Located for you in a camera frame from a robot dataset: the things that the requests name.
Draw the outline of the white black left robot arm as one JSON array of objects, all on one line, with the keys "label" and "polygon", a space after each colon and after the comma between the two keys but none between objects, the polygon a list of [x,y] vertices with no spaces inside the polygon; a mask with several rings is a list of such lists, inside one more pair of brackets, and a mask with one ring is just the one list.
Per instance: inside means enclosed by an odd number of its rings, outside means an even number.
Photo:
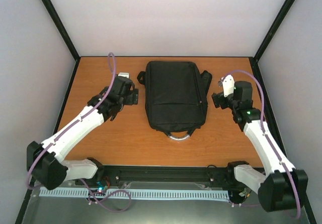
[{"label": "white black left robot arm", "polygon": [[106,121],[113,121],[125,105],[138,103],[138,89],[125,72],[114,77],[113,83],[92,97],[67,126],[48,139],[27,147],[28,177],[53,190],[63,182],[88,179],[99,185],[104,181],[103,165],[94,158],[67,161],[68,153],[92,130]]}]

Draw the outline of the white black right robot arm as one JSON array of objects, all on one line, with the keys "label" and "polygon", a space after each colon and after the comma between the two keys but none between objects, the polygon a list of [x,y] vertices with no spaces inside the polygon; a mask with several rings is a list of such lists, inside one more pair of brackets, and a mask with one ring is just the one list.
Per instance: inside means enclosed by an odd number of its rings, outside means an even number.
[{"label": "white black right robot arm", "polygon": [[230,162],[227,167],[232,181],[243,183],[254,191],[267,212],[301,210],[308,176],[304,170],[296,169],[282,153],[264,115],[253,107],[252,84],[235,81],[231,75],[219,83],[223,91],[212,95],[215,107],[232,111],[234,122],[250,140],[264,167],[264,173],[260,173],[245,161]]}]

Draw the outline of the black student bag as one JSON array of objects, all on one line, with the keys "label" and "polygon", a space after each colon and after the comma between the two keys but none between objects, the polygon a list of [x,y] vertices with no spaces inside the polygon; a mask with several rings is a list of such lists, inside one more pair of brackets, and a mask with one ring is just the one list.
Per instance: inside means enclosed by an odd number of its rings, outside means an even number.
[{"label": "black student bag", "polygon": [[168,138],[184,141],[205,124],[207,94],[212,81],[191,61],[150,61],[137,80],[145,87],[150,127]]}]

